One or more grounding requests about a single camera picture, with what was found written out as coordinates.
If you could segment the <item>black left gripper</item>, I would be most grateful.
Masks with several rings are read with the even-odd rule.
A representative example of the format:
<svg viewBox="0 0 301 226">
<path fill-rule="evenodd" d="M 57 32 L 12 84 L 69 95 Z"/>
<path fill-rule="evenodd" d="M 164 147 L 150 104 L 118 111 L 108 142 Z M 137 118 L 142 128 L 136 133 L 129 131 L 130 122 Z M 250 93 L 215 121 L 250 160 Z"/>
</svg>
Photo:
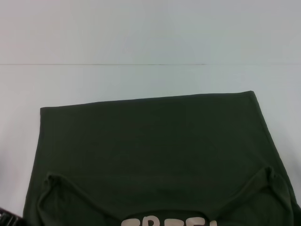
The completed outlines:
<svg viewBox="0 0 301 226">
<path fill-rule="evenodd" d="M 24 220 L 21 217 L 3 208 L 0 209 L 0 226 L 23 226 L 23 225 L 24 225 Z"/>
</svg>

